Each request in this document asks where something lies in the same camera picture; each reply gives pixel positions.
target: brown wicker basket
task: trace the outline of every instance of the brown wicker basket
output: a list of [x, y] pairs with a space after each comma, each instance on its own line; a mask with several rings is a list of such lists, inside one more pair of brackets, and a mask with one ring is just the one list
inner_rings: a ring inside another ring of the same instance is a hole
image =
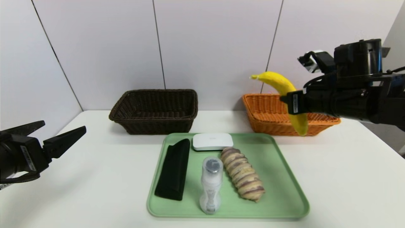
[[198, 112], [194, 90], [132, 90], [124, 93], [109, 118], [131, 135], [189, 132]]
[[[291, 125], [285, 104], [280, 101], [280, 95], [245, 94], [243, 103], [254, 132], [273, 136], [298, 136]], [[315, 136], [339, 123], [339, 118], [309, 113], [307, 136]]]

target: bread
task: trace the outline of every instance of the bread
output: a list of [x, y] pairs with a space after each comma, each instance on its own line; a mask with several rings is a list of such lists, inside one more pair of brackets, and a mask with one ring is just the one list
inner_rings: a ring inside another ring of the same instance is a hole
[[221, 161], [242, 198], [258, 202], [265, 193], [263, 182], [240, 150], [225, 148]]

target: white wall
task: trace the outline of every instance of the white wall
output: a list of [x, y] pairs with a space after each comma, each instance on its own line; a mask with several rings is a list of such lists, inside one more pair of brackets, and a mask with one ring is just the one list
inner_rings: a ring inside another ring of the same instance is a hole
[[[269, 71], [276, 71], [301, 89], [312, 78], [297, 58], [313, 50], [328, 51], [360, 39], [382, 41], [403, 0], [284, 0]], [[263, 93], [275, 92], [264, 85]]]
[[84, 110], [109, 110], [128, 90], [163, 89], [152, 0], [34, 0]]
[[[200, 110], [241, 109], [242, 94], [260, 92], [250, 74], [268, 67], [301, 88], [317, 75], [299, 56], [384, 40], [402, 2], [155, 0], [161, 62], [152, 0], [34, 0], [85, 110], [111, 109], [125, 91], [164, 88], [164, 82], [195, 89]], [[274, 92], [267, 85], [262, 91]]]
[[0, 14], [1, 127], [45, 120], [46, 125], [32, 134], [42, 142], [81, 109], [31, 1], [1, 1]]
[[[405, 4], [402, 4], [383, 46], [391, 48], [388, 56], [383, 58], [384, 71], [405, 66]], [[395, 151], [405, 152], [405, 132], [396, 126], [366, 123], [364, 125]]]
[[260, 93], [282, 0], [155, 0], [166, 88], [192, 88], [200, 110], [243, 109]]

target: light green tray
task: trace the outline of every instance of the light green tray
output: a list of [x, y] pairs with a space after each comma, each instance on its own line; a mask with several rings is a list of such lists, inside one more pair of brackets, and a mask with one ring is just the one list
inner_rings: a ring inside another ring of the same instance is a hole
[[148, 211], [156, 217], [199, 218], [300, 218], [309, 213], [309, 203], [296, 181], [274, 139], [261, 133], [231, 134], [234, 147], [241, 150], [259, 174], [266, 193], [258, 203], [241, 198], [226, 171], [220, 190], [222, 204], [214, 215], [206, 215], [199, 205], [203, 191], [200, 179], [202, 163], [208, 156], [219, 157], [219, 151], [196, 152], [192, 146], [188, 159], [183, 200], [168, 200], [155, 196], [155, 188], [167, 147], [188, 138], [191, 133], [174, 133], [163, 142], [158, 166], [149, 192]]

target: plastic bottle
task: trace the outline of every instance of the plastic bottle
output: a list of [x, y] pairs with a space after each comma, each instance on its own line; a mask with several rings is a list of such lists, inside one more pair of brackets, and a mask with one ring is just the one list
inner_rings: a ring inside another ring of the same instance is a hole
[[207, 157], [202, 162], [201, 184], [204, 192], [200, 197], [200, 206], [206, 214], [215, 214], [221, 206], [223, 168], [222, 161], [217, 157]]

